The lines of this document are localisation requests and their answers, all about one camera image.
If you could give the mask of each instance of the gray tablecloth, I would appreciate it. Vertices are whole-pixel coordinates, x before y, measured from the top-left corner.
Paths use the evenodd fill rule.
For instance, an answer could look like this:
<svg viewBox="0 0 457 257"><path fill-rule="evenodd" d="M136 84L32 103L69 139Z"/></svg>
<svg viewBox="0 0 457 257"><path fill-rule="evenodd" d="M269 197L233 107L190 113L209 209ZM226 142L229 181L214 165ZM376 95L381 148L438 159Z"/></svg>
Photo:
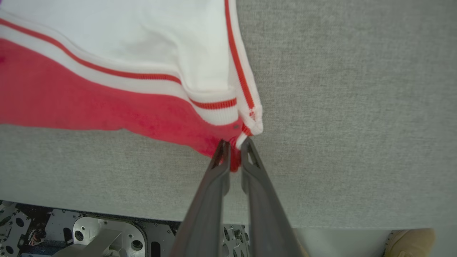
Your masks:
<svg viewBox="0 0 457 257"><path fill-rule="evenodd" d="M457 223L454 0L240 0L254 141L293 226ZM0 126L0 198L181 220L209 162L128 131ZM224 221L247 223L232 175Z"/></svg>

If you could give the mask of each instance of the tan shoe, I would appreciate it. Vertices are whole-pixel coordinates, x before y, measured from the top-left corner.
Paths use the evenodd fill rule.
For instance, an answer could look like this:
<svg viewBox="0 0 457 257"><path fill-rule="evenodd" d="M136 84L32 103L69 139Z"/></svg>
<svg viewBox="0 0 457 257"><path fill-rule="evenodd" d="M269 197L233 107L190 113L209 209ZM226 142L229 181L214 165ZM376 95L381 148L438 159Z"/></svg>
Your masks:
<svg viewBox="0 0 457 257"><path fill-rule="evenodd" d="M428 257L435 243L435 230L399 230L392 232L385 257Z"/></svg>

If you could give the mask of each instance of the white floor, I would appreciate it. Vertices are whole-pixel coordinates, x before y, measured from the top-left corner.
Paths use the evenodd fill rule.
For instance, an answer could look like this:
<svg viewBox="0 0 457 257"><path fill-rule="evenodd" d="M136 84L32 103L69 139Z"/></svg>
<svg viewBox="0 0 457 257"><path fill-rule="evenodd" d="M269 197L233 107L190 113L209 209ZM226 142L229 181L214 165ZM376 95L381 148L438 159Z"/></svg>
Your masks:
<svg viewBox="0 0 457 257"><path fill-rule="evenodd" d="M310 257L381 257L389 230L297 229ZM435 228L430 257L457 257L457 226Z"/></svg>

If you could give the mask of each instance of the red and white garment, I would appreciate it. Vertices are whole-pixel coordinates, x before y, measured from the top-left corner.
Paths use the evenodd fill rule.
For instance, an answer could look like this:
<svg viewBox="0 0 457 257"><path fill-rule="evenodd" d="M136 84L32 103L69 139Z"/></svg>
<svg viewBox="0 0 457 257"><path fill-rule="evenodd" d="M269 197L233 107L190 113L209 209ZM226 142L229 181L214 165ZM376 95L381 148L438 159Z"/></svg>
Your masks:
<svg viewBox="0 0 457 257"><path fill-rule="evenodd" d="M0 123L239 148L263 125L235 1L0 0Z"/></svg>

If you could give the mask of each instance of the red stripe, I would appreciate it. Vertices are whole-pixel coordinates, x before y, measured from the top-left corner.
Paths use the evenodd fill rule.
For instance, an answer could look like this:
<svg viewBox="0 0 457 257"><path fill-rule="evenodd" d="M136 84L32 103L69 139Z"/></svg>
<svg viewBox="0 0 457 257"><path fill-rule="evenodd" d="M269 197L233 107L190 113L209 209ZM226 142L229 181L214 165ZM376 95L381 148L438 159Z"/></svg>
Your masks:
<svg viewBox="0 0 457 257"><path fill-rule="evenodd" d="M230 45L233 62L235 63L235 68L238 73L239 83L241 84L241 89L243 90L243 94L246 98L246 102L248 103L248 107L249 109L252 109L254 108L254 101L252 100L248 83L246 82L246 77L244 76L243 67L241 66L238 51L235 45L235 38L233 37L232 23L230 22L229 0L225 0L225 19L227 23L228 44Z"/></svg>
<svg viewBox="0 0 457 257"><path fill-rule="evenodd" d="M105 67L101 67L101 66L95 65L93 63L90 63L88 61L84 61L83 59L77 57L72 52L70 52L70 50L68 50L61 42L55 40L52 37L46 36L44 34L38 33L36 31L30 30L30 29L26 29L24 27L18 26L16 24L13 24L11 22L5 21L3 19L0 19L0 24L1 25L5 25L7 27L10 27L12 29L15 29L17 31L20 31L20 32L22 32L24 34L27 34L29 36L36 37L36 38L44 40L44 41L46 41L48 43L51 43L51 44L55 45L56 47L60 48L69 57L71 57L73 60L77 61L78 63L80 63L80 64L82 64L82 65L84 65L86 67L89 67L91 69L103 72L103 73L107 73L107 74L111 74L111 75L119 76L119 77L125 77L125 78L131 78L131 79L139 79L139 80L170 80L170 81L176 82L178 84L181 84L181 80L179 78L177 78L175 76L172 76L172 75L168 75L168 74L150 74L150 73L141 74L141 73L133 73L133 72L112 70L112 69L108 69L108 68L105 68Z"/></svg>
<svg viewBox="0 0 457 257"><path fill-rule="evenodd" d="M223 109L223 108L229 108L232 106L236 105L236 98L230 99L227 101L222 101L222 102L196 102L192 99L190 99L193 104L195 104L197 107L200 107L202 109L208 109L208 110L217 110L217 109Z"/></svg>
<svg viewBox="0 0 457 257"><path fill-rule="evenodd" d="M251 130L244 123L241 126L241 131L243 131L247 136L252 136Z"/></svg>

